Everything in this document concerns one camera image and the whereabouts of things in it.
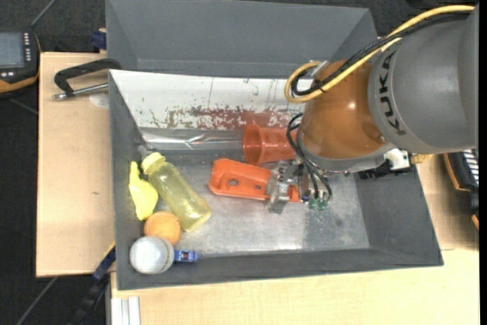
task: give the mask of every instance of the orange bracket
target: orange bracket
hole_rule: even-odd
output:
[[[267,183],[272,172],[265,168],[221,158],[213,163],[208,187],[215,195],[267,200]],[[300,202],[298,188],[289,186],[289,202]]]

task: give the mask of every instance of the screen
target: screen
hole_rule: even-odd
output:
[[[0,32],[0,68],[21,68],[24,66],[22,34]]]

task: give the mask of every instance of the orange ball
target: orange ball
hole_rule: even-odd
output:
[[[165,238],[174,245],[181,236],[180,221],[172,212],[155,212],[147,218],[144,234]]]

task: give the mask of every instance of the yellow cable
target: yellow cable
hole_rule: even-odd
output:
[[[458,12],[458,11],[472,11],[473,9],[474,9],[474,7],[469,6],[469,5],[448,5],[448,6],[444,6],[444,7],[434,8],[432,10],[423,12],[422,14],[410,19],[406,23],[400,25],[397,29],[395,29],[392,33],[388,34],[387,36],[391,37],[394,34],[397,34],[397,33],[401,32],[401,31],[403,31],[403,30],[405,30],[411,26],[414,26],[415,24],[423,21],[424,19],[433,17],[435,15],[446,14],[449,12]],[[314,99],[315,97],[320,96],[324,91],[328,91],[331,87],[337,85],[344,78],[346,78],[348,75],[350,75],[354,70],[356,70],[359,67],[361,67],[362,65],[364,65],[371,57],[375,56],[376,53],[378,53],[379,51],[384,51],[386,48],[388,48],[390,45],[397,42],[398,40],[400,40],[400,38],[398,38],[397,40],[394,40],[394,41],[392,41],[392,42],[390,42],[384,46],[381,46],[380,48],[377,48],[373,52],[370,52],[364,58],[358,60],[356,63],[351,65],[347,70],[345,70],[340,75],[336,76],[333,80],[326,83],[320,89],[313,91],[313,92],[310,92],[309,94],[302,95],[300,97],[293,97],[290,94],[290,90],[291,90],[291,85],[292,85],[293,81],[296,79],[296,77],[299,74],[301,74],[303,71],[321,64],[321,62],[313,61],[313,62],[308,62],[307,64],[300,66],[298,69],[296,69],[296,71],[294,71],[291,74],[291,76],[289,76],[288,80],[286,81],[285,89],[284,89],[284,95],[285,95],[286,99],[291,103],[304,103],[304,102],[308,102],[311,99]]]

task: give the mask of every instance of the orange cup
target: orange cup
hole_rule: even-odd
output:
[[[251,124],[243,134],[243,155],[247,163],[260,165],[294,158],[294,149],[286,139],[287,129]],[[296,132],[291,134],[296,139]]]

